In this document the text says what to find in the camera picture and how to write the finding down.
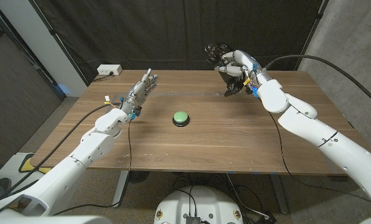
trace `power strip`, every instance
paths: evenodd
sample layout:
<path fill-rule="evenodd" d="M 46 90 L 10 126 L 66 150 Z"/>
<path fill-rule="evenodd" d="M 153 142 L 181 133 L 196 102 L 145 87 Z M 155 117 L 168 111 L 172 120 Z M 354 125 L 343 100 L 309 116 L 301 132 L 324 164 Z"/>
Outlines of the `power strip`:
<path fill-rule="evenodd" d="M 97 68 L 98 74 L 100 75 L 109 75 L 113 72 L 113 75 L 120 75 L 122 72 L 121 65 L 99 65 Z"/>

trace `wall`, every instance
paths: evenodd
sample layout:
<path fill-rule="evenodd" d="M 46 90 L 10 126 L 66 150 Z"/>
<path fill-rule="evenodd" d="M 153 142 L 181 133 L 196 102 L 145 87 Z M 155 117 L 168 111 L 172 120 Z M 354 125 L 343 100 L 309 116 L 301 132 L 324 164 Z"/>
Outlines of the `wall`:
<path fill-rule="evenodd" d="M 371 0 L 330 0 L 306 54 L 333 62 L 371 92 Z M 312 76 L 371 146 L 371 99 L 321 62 L 304 59 L 299 70 Z"/>
<path fill-rule="evenodd" d="M 28 0 L 0 0 L 0 9 L 67 96 L 87 89 Z"/>

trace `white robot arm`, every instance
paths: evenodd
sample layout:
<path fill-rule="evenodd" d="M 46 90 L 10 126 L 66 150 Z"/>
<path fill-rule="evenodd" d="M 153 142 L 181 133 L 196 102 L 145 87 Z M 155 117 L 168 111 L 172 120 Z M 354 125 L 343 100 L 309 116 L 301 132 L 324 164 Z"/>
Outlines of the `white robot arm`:
<path fill-rule="evenodd" d="M 156 87 L 157 75 L 151 76 L 150 71 L 130 89 L 121 108 L 113 108 L 98 118 L 95 127 L 83 135 L 79 146 L 64 160 L 28 189 L 0 200 L 0 217 L 46 216 L 65 209 L 86 168 L 113 148 L 114 141 L 122 134 L 119 126 L 128 123 L 136 110 L 140 111 L 140 106 Z M 28 206 L 17 212 L 8 209 L 18 202 Z"/>
<path fill-rule="evenodd" d="M 244 85 L 257 92 L 264 108 L 271 113 L 283 113 L 278 119 L 282 127 L 316 146 L 371 198 L 371 153 L 316 119 L 318 113 L 311 105 L 283 92 L 279 82 L 269 77 L 249 54 L 235 50 L 221 59 L 226 66 L 216 70 L 232 77 L 245 75 Z"/>

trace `table leg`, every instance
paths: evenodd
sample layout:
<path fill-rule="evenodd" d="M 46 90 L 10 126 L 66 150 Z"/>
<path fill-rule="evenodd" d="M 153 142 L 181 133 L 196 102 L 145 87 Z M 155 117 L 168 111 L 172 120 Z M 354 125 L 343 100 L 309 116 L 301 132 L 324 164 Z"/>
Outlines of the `table leg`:
<path fill-rule="evenodd" d="M 117 186 L 115 190 L 115 195 L 113 196 L 113 203 L 118 203 L 118 201 L 122 200 L 124 193 L 126 192 L 126 186 L 127 186 L 127 179 L 129 178 L 129 170 L 123 170 L 121 171 L 121 174 L 119 176 L 119 180 L 117 181 Z M 113 206 L 114 208 L 117 208 L 120 206 L 121 202 L 117 205 Z"/>
<path fill-rule="evenodd" d="M 289 207 L 287 205 L 285 191 L 283 189 L 283 184 L 282 181 L 280 180 L 280 176 L 271 174 L 270 177 L 273 190 L 275 191 L 275 195 L 277 197 L 280 212 L 284 215 L 289 214 Z"/>

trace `table top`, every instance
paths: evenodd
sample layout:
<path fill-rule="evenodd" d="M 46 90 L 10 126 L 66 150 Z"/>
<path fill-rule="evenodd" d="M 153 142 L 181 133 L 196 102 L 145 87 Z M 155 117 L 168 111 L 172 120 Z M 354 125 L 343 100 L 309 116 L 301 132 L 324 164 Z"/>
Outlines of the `table top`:
<path fill-rule="evenodd" d="M 104 96 L 119 101 L 141 79 L 144 70 L 124 70 L 102 82 L 92 83 L 31 160 L 40 162 L 64 135 L 89 111 L 101 106 Z M 261 102 L 244 90 L 224 97 L 226 84 L 216 71 L 152 70 L 158 86 L 142 105 L 142 116 L 128 126 L 114 148 L 90 168 L 184 172 L 239 172 L 286 174 L 277 129 Z M 347 122 L 320 87 L 306 72 L 269 72 L 283 90 L 308 102 L 318 118 L 371 151 L 369 145 Z M 185 111 L 190 123 L 179 128 L 172 118 Z M 75 149 L 80 137 L 107 112 L 103 108 L 86 118 L 49 158 L 52 167 Z M 280 114 L 273 114 L 275 119 Z M 344 174 L 312 144 L 282 127 L 280 134 L 286 164 L 293 174 Z"/>

